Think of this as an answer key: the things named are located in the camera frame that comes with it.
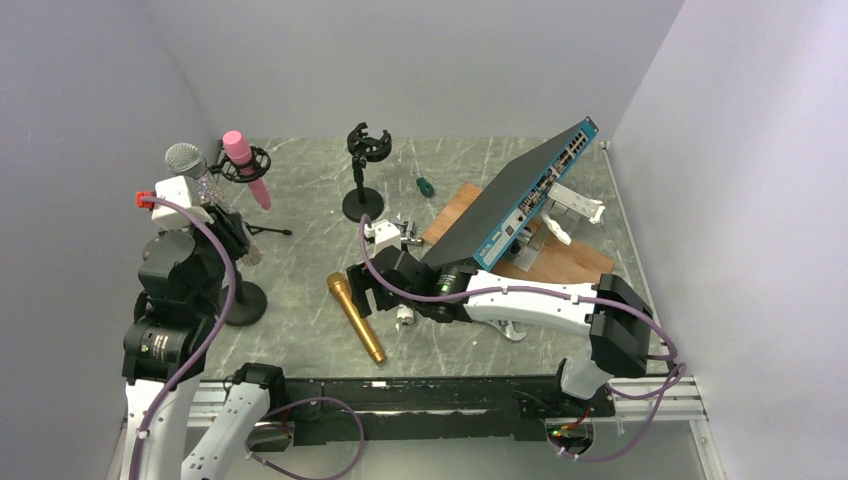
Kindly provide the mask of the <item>rhinestone silver microphone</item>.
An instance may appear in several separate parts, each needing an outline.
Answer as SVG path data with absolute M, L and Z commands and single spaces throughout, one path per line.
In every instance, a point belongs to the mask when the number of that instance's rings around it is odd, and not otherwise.
M 166 150 L 165 163 L 174 176 L 186 176 L 195 180 L 197 195 L 204 204 L 214 204 L 227 214 L 238 214 L 238 211 L 225 199 L 199 147 L 191 143 L 176 143 Z M 247 241 L 247 253 L 241 258 L 242 262 L 248 266 L 258 265 L 262 260 L 262 252 L 244 219 L 241 219 L 238 230 Z

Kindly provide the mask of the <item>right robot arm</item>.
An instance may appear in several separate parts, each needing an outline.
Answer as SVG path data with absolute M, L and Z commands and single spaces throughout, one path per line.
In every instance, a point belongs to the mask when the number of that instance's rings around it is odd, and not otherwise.
M 364 317 L 405 306 L 438 323 L 520 323 L 584 338 L 584 347 L 566 359 L 550 391 L 553 406 L 564 415 L 578 413 L 610 380 L 641 378 L 648 370 L 652 311 L 615 274 L 588 283 L 533 282 L 469 265 L 433 269 L 396 247 L 348 266 L 345 274 L 353 304 Z

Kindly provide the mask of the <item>gold microphone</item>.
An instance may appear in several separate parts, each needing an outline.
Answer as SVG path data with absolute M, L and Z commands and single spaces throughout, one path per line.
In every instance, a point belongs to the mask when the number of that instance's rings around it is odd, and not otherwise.
M 341 307 L 368 356 L 375 364 L 383 364 L 387 359 L 385 351 L 372 327 L 354 304 L 347 277 L 340 272 L 334 272 L 327 277 L 326 282 L 330 294 Z

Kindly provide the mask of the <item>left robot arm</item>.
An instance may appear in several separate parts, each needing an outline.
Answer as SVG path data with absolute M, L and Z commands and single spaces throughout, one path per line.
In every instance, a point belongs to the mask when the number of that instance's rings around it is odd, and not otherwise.
M 206 352 L 219 321 L 262 317 L 267 298 L 242 280 L 236 262 L 248 251 L 238 213 L 201 207 L 145 247 L 142 291 L 124 340 L 127 434 L 123 479 L 222 479 L 255 424 L 279 417 L 289 395 L 278 366 L 246 363 L 236 370 L 222 410 L 193 449 L 188 421 Z

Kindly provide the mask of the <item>pink microphone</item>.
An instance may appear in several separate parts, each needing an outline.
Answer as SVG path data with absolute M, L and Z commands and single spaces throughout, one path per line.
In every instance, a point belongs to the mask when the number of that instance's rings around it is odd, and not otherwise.
M 263 210 L 269 210 L 272 202 L 262 179 L 262 165 L 244 134 L 238 130 L 230 130 L 223 135 L 222 145 L 225 159 L 233 165 L 235 178 L 247 184 Z

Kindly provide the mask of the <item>black round-base clip stand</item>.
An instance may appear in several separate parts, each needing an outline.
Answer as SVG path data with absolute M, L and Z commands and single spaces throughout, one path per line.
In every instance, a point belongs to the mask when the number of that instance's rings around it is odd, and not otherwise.
M 236 270 L 234 301 L 226 315 L 225 324 L 231 327 L 248 327 L 256 324 L 265 314 L 268 298 L 264 290 L 256 283 L 243 279 Z

